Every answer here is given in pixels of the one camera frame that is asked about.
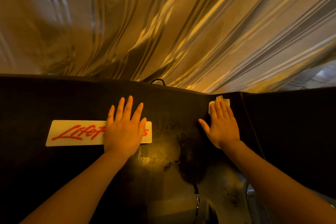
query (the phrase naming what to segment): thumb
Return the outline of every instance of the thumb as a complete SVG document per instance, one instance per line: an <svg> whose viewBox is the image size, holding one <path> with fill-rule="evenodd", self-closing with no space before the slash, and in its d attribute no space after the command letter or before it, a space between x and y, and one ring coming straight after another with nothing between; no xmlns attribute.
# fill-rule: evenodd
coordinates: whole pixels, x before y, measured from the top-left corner
<svg viewBox="0 0 336 224"><path fill-rule="evenodd" d="M198 122L202 126L204 132L206 133L207 137L210 139L210 128L209 125L202 119L198 119Z"/></svg>
<svg viewBox="0 0 336 224"><path fill-rule="evenodd" d="M142 136L144 135L145 132L145 127L146 127L146 118L143 118L140 122L139 122L139 134L138 134L138 138L141 141L142 140Z"/></svg>

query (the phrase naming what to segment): finger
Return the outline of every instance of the finger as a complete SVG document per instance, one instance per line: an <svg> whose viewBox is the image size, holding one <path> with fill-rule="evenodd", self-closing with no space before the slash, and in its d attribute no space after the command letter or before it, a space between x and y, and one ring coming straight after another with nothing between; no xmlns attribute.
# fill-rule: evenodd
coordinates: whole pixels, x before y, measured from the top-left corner
<svg viewBox="0 0 336 224"><path fill-rule="evenodd" d="M236 120L235 116L233 115L233 111L231 110L231 107L228 105L226 108L227 108L227 113L229 114L230 119Z"/></svg>
<svg viewBox="0 0 336 224"><path fill-rule="evenodd" d="M113 119L114 119L114 105L111 106L109 112L108 112L108 116L107 116L107 120L106 120L106 125L110 125L113 123Z"/></svg>
<svg viewBox="0 0 336 224"><path fill-rule="evenodd" d="M124 110L124 103L125 103L125 99L121 98L118 104L118 108L117 108L117 112L115 114L115 119L114 121L119 121L121 120L122 116L123 116L123 110Z"/></svg>
<svg viewBox="0 0 336 224"><path fill-rule="evenodd" d="M224 100L220 101L220 107L222 109L223 117L226 118L226 119L229 118L228 111L226 109L226 104L225 104Z"/></svg>
<svg viewBox="0 0 336 224"><path fill-rule="evenodd" d="M210 138L210 128L209 125L202 119L198 119L198 122L200 123L200 125L202 126L205 134L207 135L208 138Z"/></svg>
<svg viewBox="0 0 336 224"><path fill-rule="evenodd" d="M217 113L215 109L215 103L210 104L210 116L211 116L211 121L214 121L217 119Z"/></svg>
<svg viewBox="0 0 336 224"><path fill-rule="evenodd" d="M141 117L141 112L142 112L142 108L144 107L143 103L140 103L140 105L138 105L138 108L135 110L133 116L132 116L132 120L139 122L140 121L140 117Z"/></svg>
<svg viewBox="0 0 336 224"><path fill-rule="evenodd" d="M146 121L147 121L147 119L146 119L146 118L143 118L143 119L139 122L139 134L138 134L138 138L139 138L139 141L140 141L140 142L141 142L142 137L143 137L144 132L145 132Z"/></svg>
<svg viewBox="0 0 336 224"><path fill-rule="evenodd" d="M123 117L122 117L123 120L130 120L131 119L132 105L133 105L133 97L129 96L128 100L127 100L127 104L125 106L124 114L123 114Z"/></svg>
<svg viewBox="0 0 336 224"><path fill-rule="evenodd" d="M218 99L215 100L215 109L216 109L217 117L223 118L222 108L221 108L221 105L219 104Z"/></svg>

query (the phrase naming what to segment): hand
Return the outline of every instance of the hand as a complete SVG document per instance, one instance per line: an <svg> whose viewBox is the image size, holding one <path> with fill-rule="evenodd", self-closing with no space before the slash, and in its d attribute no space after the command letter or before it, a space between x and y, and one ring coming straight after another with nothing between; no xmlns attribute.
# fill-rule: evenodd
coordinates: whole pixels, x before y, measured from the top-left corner
<svg viewBox="0 0 336 224"><path fill-rule="evenodd" d="M231 108L226 106L223 100L216 99L215 103L210 104L210 116L210 128L204 120L198 121L214 146L223 150L228 143L240 141L236 119Z"/></svg>
<svg viewBox="0 0 336 224"><path fill-rule="evenodd" d="M140 121L143 103L140 103L131 119L133 104L132 96L129 96L125 110L125 99L121 98L114 119L114 106L108 112L104 134L104 152L118 155L127 159L138 149L145 131L146 118Z"/></svg>

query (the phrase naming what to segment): gold curtain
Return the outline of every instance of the gold curtain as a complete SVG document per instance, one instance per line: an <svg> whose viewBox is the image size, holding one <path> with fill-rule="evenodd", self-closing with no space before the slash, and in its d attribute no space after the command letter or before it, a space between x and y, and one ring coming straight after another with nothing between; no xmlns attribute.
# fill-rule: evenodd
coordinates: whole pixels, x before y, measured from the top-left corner
<svg viewBox="0 0 336 224"><path fill-rule="evenodd" d="M0 0L0 73L277 90L336 45L336 0Z"/></svg>

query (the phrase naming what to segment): forearm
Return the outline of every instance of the forearm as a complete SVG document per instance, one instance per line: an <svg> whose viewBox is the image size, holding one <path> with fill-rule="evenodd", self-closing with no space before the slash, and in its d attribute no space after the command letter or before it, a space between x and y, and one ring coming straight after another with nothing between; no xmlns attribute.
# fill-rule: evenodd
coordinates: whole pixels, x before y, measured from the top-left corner
<svg viewBox="0 0 336 224"><path fill-rule="evenodd" d="M103 154L21 223L89 223L100 198L126 160Z"/></svg>
<svg viewBox="0 0 336 224"><path fill-rule="evenodd" d="M243 142L234 141L223 151L271 210L286 223L335 223L336 210Z"/></svg>

